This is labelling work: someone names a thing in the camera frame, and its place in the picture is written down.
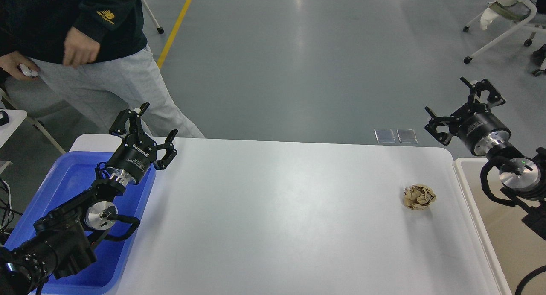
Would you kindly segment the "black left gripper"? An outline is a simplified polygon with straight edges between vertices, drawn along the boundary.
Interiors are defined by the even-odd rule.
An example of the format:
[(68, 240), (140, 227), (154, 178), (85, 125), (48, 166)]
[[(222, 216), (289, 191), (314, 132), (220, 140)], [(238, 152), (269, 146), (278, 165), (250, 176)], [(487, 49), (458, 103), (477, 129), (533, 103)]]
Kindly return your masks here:
[[(119, 112), (109, 128), (109, 134), (126, 136), (118, 149), (106, 163), (107, 172), (128, 178), (129, 183), (139, 184), (154, 163), (156, 170), (165, 170), (177, 155), (173, 141), (179, 130), (173, 129), (164, 143), (158, 144), (150, 136), (144, 134), (142, 115), (150, 106), (145, 102), (134, 110), (126, 109)], [(157, 159), (157, 151), (165, 150), (161, 159)]]

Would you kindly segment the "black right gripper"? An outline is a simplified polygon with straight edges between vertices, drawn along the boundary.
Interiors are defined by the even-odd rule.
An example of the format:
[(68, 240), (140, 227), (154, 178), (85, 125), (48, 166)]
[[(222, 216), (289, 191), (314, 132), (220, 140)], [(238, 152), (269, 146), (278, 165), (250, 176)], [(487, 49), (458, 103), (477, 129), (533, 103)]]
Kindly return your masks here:
[(492, 108), (506, 103), (500, 92), (488, 79), (470, 82), (460, 77), (460, 81), (470, 89), (467, 102), (456, 115), (450, 116), (437, 116), (425, 106), (430, 119), (424, 129), (444, 146), (457, 136), (472, 155), (478, 157), (511, 147), (510, 130), (491, 112)]

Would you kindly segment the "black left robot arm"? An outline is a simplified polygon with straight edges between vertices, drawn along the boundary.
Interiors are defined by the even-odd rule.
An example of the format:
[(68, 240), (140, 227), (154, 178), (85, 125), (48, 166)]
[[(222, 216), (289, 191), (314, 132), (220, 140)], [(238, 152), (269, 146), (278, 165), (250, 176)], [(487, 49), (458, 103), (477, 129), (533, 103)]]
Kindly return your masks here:
[(130, 184), (140, 184), (148, 169), (164, 170), (177, 155), (172, 130), (157, 144), (142, 128), (150, 104), (121, 111), (109, 133), (121, 138), (111, 158), (95, 168), (91, 186), (35, 221), (36, 234), (14, 249), (1, 248), (1, 293), (40, 294), (51, 275), (76, 275), (96, 262), (103, 240), (124, 241), (138, 229), (140, 219), (118, 212), (113, 201)]

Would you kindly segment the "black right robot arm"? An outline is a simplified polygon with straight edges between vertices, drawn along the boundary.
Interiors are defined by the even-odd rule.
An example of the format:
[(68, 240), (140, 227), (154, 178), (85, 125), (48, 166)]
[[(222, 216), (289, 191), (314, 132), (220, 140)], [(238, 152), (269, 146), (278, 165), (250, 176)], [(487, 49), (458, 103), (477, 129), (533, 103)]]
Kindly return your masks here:
[(456, 176), (475, 217), (502, 294), (545, 293), (545, 149), (525, 155), (493, 113), (505, 98), (487, 80), (462, 82), (470, 90), (452, 114), (430, 116), (426, 131), (443, 145), (459, 139), (472, 158), (457, 159)]

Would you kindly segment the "person's left hand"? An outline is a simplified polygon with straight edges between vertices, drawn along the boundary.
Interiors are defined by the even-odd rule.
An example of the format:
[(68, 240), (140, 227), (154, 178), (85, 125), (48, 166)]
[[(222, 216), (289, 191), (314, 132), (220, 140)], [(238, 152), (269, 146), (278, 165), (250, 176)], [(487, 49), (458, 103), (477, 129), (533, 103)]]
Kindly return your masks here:
[(94, 63), (101, 44), (80, 30), (72, 27), (64, 40), (63, 66), (73, 67)]

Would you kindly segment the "person's right hand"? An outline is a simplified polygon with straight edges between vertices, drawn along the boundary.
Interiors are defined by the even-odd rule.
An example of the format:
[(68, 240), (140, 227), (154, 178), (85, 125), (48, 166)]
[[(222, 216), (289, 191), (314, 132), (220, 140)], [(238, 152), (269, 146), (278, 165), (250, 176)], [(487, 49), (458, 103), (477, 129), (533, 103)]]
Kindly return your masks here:
[(24, 75), (19, 68), (19, 65), (21, 64), (27, 66), (30, 70), (34, 70), (37, 72), (40, 71), (40, 68), (35, 64), (33, 60), (25, 57), (18, 51), (3, 55), (0, 58), (0, 67), (4, 71), (6, 71), (6, 73), (9, 73), (14, 79), (20, 81), (31, 81), (39, 79), (39, 77), (29, 77)]

